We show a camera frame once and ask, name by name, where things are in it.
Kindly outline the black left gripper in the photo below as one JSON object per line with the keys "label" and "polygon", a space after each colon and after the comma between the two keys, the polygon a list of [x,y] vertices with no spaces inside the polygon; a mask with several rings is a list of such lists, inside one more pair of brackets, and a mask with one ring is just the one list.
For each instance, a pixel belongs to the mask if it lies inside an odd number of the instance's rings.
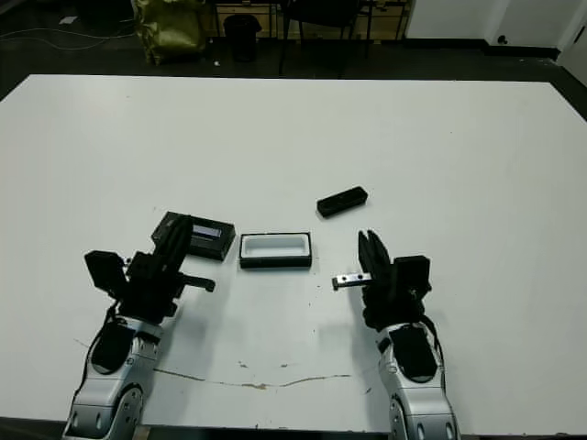
{"label": "black left gripper", "polygon": [[213,280],[186,275],[181,266],[190,247],[190,216],[165,215],[153,232],[153,253],[137,252],[127,268],[127,284],[118,313],[149,324],[173,317],[185,286],[212,292]]}

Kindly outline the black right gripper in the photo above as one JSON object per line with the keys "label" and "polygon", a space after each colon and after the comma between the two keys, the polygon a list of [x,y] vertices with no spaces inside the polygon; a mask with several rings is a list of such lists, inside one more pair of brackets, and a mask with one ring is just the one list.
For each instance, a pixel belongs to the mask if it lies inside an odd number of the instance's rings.
{"label": "black right gripper", "polygon": [[425,314],[423,298],[431,291],[428,279],[402,279],[391,274],[388,250],[372,230],[359,231],[358,253],[363,272],[335,276],[334,291],[361,288],[362,317],[369,328],[420,321]]}

